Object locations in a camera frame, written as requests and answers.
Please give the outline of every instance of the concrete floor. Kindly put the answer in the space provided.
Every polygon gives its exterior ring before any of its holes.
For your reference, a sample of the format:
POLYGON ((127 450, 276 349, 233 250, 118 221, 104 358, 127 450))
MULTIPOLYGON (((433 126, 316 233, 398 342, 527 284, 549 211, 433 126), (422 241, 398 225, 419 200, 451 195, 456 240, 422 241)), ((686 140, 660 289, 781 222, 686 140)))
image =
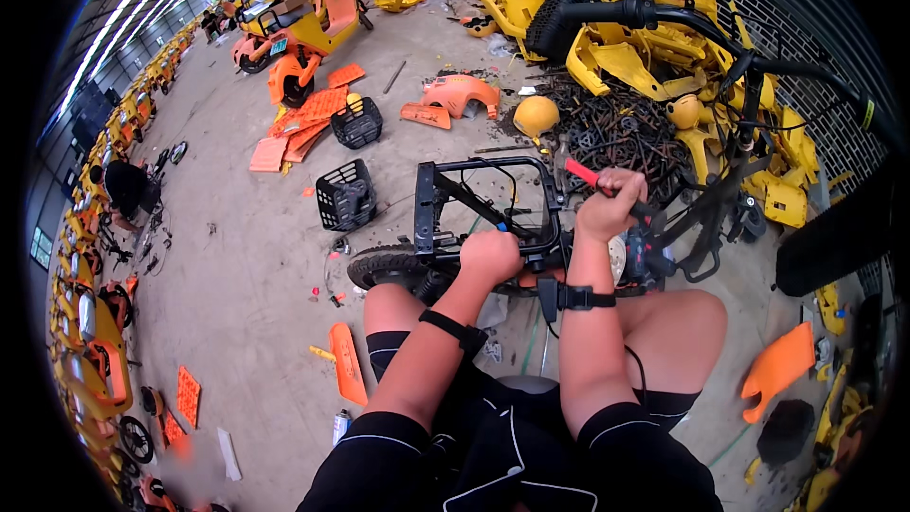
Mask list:
MULTIPOLYGON (((165 255, 159 231, 152 254, 164 263, 158 276, 140 277, 139 315, 136 325, 127 329, 130 357, 143 363, 132 369, 134 387, 158 388, 189 430, 174 408, 178 367, 186 366, 199 381, 199 429, 194 435, 215 439, 217 427, 232 435, 243 479, 228 481, 218 501, 235 512, 297 506, 331 449, 332 416, 342 407, 358 415, 359 408, 338 395, 331 365, 308 350, 310 345, 328 346, 332 324, 351 327, 368 393, 375 387, 361 322, 363 295, 347 279, 347 256, 326 260, 338 233, 322 229, 316 198, 304 198, 303 190, 336 166, 363 159, 379 195, 379 208, 385 211, 348 239, 355 251, 394 244, 397 235, 411 235, 417 163, 463 160, 475 148, 513 142, 482 118, 454 119, 450 131, 399 119, 401 106, 419 99, 421 80, 448 63, 458 70, 493 66, 498 70, 491 72, 499 76, 501 87, 517 89, 527 83, 526 75, 539 72, 521 60, 510 65, 509 58, 493 58, 485 42, 467 36, 432 4, 408 14, 371 10, 370 18, 375 30, 360 28, 325 60, 316 80, 321 89, 329 72, 358 63, 367 75, 351 90, 370 96, 380 107, 385 125, 379 142, 352 152, 326 131, 288 176, 251 173, 250 157, 276 108, 268 102, 267 72, 235 73, 230 60, 234 33, 220 47, 197 41, 187 51, 173 92, 155 95, 157 119, 132 155, 136 162, 141 157, 153 159, 176 142, 189 145, 180 165, 166 167, 162 198, 173 246, 165 255), (382 94, 402 61, 407 65, 395 85, 382 94), (209 232, 209 224, 217 226, 215 233, 209 232), (347 294, 342 308, 328 301, 324 265, 330 290, 347 294), (318 302, 308 301, 313 287, 320 289, 318 302)), ((503 96, 503 101, 500 113, 517 98, 503 96)), ((519 177, 519 202, 539 209, 535 193, 540 189, 530 179, 519 177)), ((495 174, 478 173, 470 183, 496 201, 509 198, 508 188, 495 174)), ((443 224, 461 233, 474 219, 472 212, 447 209, 443 224)), ((688 244, 681 242, 681 249, 688 244)), ((720 362, 690 418, 673 435, 711 465, 717 495, 728 510, 782 508, 808 471, 811 441, 801 459, 782 471, 762 467, 756 484, 747 486, 743 473, 757 457, 755 441, 761 427, 750 427, 736 441, 746 426, 742 412, 749 406, 738 392, 752 360, 799 323, 800 301, 770 289, 774 248, 774 230, 753 246, 725 245, 720 272, 697 285, 722 299, 730 324, 720 362)), ((113 261, 108 261, 104 280, 111 265, 113 261)), ((137 268, 142 273, 145 262, 137 268)), ((113 275, 122 279, 128 271, 121 265, 113 275)), ((681 276, 667 281, 668 289, 688 286, 681 276)), ((859 304, 860 297, 855 278, 842 281, 842 301, 859 304)), ((811 305, 811 299, 803 301, 811 305)), ((478 363, 483 369, 508 375, 526 366, 529 374, 558 377, 556 341, 546 338, 542 321, 533 324, 536 308, 536 299, 510 302, 508 319, 495 328, 494 336, 502 346, 503 361, 496 364, 481 355, 478 363)), ((816 338, 828 335, 817 313, 814 328, 816 338)), ((798 397, 817 408, 826 394, 826 384, 804 376, 779 398, 798 397)), ((138 405, 130 413, 149 422, 138 405)))

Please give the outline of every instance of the black shirt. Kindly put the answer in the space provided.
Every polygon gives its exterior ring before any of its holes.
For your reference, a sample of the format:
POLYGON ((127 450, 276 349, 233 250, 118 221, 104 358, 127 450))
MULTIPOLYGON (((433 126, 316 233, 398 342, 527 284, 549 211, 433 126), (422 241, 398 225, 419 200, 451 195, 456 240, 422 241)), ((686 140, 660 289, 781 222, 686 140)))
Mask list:
POLYGON ((311 510, 722 510, 707 467, 638 404, 603 408, 572 442, 535 412, 479 399, 472 427, 354 421, 298 506, 311 510))
POLYGON ((124 215, 131 215, 139 206, 147 184, 146 172, 138 166, 113 161, 105 170, 105 192, 124 215))

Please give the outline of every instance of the black shorts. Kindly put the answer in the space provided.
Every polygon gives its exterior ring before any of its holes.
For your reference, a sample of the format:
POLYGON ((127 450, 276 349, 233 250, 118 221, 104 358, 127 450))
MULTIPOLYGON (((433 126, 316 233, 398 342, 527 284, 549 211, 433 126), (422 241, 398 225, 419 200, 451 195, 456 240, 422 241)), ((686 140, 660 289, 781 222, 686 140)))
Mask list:
MULTIPOLYGON (((399 350, 409 331, 396 330, 367 336, 370 364, 377 381, 382 379, 392 357, 399 350)), ((643 403, 642 390, 632 389, 639 403, 643 403)), ((671 393, 648 390, 645 410, 654 423, 669 431, 685 417, 699 393, 671 393)), ((455 379, 439 405, 437 415, 459 415, 476 400, 503 407, 512 405, 515 414, 525 416, 541 427, 558 432, 557 437, 569 436, 560 405, 560 388, 557 385, 546 393, 527 393, 501 384, 496 378, 474 366, 472 360, 462 361, 455 379)))

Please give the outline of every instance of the row of scooters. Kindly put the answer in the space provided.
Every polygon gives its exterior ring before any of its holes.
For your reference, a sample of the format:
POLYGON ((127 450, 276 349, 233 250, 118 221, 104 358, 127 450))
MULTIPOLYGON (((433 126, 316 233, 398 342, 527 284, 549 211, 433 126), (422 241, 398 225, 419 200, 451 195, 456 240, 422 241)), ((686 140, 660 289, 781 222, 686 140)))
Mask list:
MULTIPOLYGON (((113 161, 127 160, 132 143, 143 141, 143 130, 157 111, 152 93, 168 94, 198 18, 165 43, 98 133, 73 189, 75 204, 64 214, 59 266, 51 275, 49 351, 60 403, 101 477, 124 505, 135 509, 182 508, 167 497, 159 480, 151 475, 139 479, 139 464, 151 462, 155 444, 141 421, 125 415, 133 406, 129 368, 141 366, 127 358, 123 336, 137 314, 133 307, 137 274, 124 281, 100 282, 104 264, 99 248, 117 254, 123 263, 132 254, 120 249, 108 230, 108 195, 91 182, 89 171, 95 165, 107 168, 113 161)), ((165 448, 166 441, 159 440, 159 447, 165 448)))

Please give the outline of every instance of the aerosol can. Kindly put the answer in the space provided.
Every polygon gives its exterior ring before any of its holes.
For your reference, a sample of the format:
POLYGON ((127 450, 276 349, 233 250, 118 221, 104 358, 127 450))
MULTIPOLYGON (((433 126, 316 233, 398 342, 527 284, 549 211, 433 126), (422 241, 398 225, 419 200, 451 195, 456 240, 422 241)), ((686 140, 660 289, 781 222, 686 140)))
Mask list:
POLYGON ((335 427, 332 430, 332 446, 338 444, 338 441, 347 433, 347 427, 350 427, 350 415, 347 409, 342 409, 335 414, 335 427))

